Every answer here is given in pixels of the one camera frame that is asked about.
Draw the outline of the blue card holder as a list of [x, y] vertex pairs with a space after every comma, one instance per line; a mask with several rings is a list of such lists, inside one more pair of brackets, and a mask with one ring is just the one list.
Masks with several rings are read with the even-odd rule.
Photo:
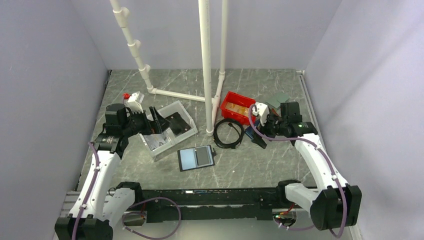
[[248, 126], [248, 127], [245, 129], [245, 135], [246, 135], [247, 137], [249, 137], [251, 140], [254, 138], [254, 130], [253, 130], [253, 128], [252, 128], [251, 126]]

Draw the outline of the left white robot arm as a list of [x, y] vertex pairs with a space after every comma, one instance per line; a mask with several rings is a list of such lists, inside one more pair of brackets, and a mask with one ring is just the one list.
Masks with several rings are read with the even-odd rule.
[[124, 212], [143, 205], [143, 191], [138, 182], [120, 183], [112, 199], [106, 201], [106, 197], [129, 138], [161, 134], [170, 127], [170, 122], [155, 107], [149, 107], [149, 111], [147, 116], [145, 111], [132, 110], [123, 103], [106, 107], [102, 132], [88, 144], [93, 157], [86, 181], [68, 215], [56, 220], [54, 230], [58, 239], [111, 240]]

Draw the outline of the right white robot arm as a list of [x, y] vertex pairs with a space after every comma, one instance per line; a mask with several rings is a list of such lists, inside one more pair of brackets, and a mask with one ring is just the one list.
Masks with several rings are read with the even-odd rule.
[[316, 190], [298, 180], [284, 180], [278, 184], [276, 203], [287, 208], [292, 203], [309, 213], [313, 227], [328, 230], [339, 239], [345, 227], [357, 224], [362, 191], [351, 185], [337, 170], [314, 124], [304, 121], [299, 103], [285, 102], [280, 114], [265, 103], [256, 102], [248, 109], [248, 121], [254, 136], [270, 142], [290, 142], [305, 160], [316, 184]]

